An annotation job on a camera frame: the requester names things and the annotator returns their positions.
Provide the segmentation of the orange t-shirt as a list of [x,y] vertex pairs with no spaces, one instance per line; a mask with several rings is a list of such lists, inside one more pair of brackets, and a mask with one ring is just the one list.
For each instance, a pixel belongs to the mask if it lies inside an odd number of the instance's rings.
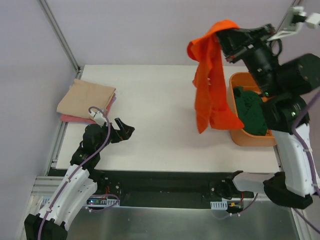
[[188,57],[198,62],[192,83],[196,88],[194,109],[200,134],[208,126],[217,130],[237,130],[244,127],[227,102],[222,49],[217,37],[219,31],[239,28],[229,19],[218,21],[205,35],[191,40],[186,48]]

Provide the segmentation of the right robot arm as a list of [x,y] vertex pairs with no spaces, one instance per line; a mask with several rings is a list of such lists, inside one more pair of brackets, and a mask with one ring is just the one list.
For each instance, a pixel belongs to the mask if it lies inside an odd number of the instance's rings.
[[216,34],[225,59],[243,61],[267,98],[261,109],[275,137],[282,167],[270,174],[236,171],[225,184],[225,192],[233,198],[242,191],[262,193],[276,205],[303,210],[320,189],[310,145],[311,104],[303,99],[320,85],[320,59],[306,53],[279,64],[278,55],[270,48],[274,32],[274,27],[266,24]]

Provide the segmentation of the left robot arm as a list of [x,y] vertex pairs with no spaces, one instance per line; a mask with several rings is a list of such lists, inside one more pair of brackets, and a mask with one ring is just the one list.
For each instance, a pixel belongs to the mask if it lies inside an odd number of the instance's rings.
[[129,140],[135,128],[115,118],[115,129],[107,120],[85,127],[61,183],[38,213],[24,220],[28,240],[65,240],[70,226],[93,195],[107,196],[105,174],[96,169],[100,152],[109,144]]

